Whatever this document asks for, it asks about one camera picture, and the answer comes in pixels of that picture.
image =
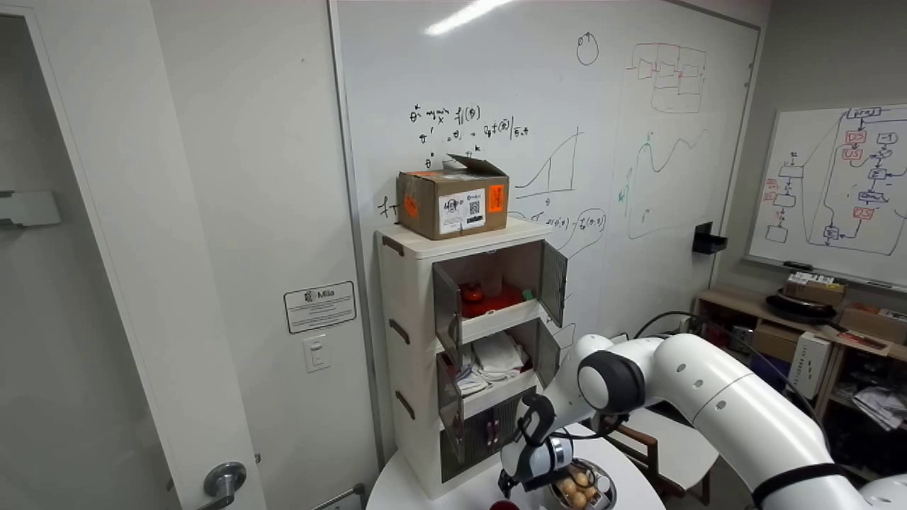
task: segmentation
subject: white cabinet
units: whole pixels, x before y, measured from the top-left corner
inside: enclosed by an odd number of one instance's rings
[[[567,257],[544,233],[522,222],[451,240],[377,233],[393,439],[430,495],[481,471],[513,437],[517,398],[559,368]],[[491,374],[506,348],[517,368]],[[464,368],[481,391],[459,385]]]

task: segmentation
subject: chair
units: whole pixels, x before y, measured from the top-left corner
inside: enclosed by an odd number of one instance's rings
[[[656,495],[696,495],[709,504],[709,474],[716,450],[705,437],[676,420],[638,409],[605,437],[651,481]]]

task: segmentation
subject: table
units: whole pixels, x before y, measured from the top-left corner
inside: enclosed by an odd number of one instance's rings
[[[570,425],[567,430],[577,437],[590,433],[580,425]],[[663,503],[656,500],[645,476],[605,439],[574,443],[574,456],[600,464],[612,476],[617,487],[615,510],[663,510]],[[492,456],[476,476],[430,500],[408,471],[406,460],[393,454],[390,463],[379,471],[366,510],[488,510],[500,500],[499,471],[500,464]],[[515,493],[513,503],[522,510],[544,507],[540,491]]]

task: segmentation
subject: floor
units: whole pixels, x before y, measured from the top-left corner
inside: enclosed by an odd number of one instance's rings
[[[750,503],[750,493],[737,480],[737,474],[722,460],[716,460],[716,464],[710,471],[709,507],[703,503],[686,495],[686,500],[669,500],[666,510],[757,510],[757,504]]]

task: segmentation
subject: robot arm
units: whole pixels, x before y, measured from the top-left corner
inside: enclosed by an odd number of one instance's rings
[[[580,338],[556,381],[523,403],[517,439],[500,449],[500,481],[533,487],[573,463],[559,427],[591,410],[671,403],[731,464],[765,510],[868,510],[836,471],[812,420],[726,352],[695,335],[608,344]]]

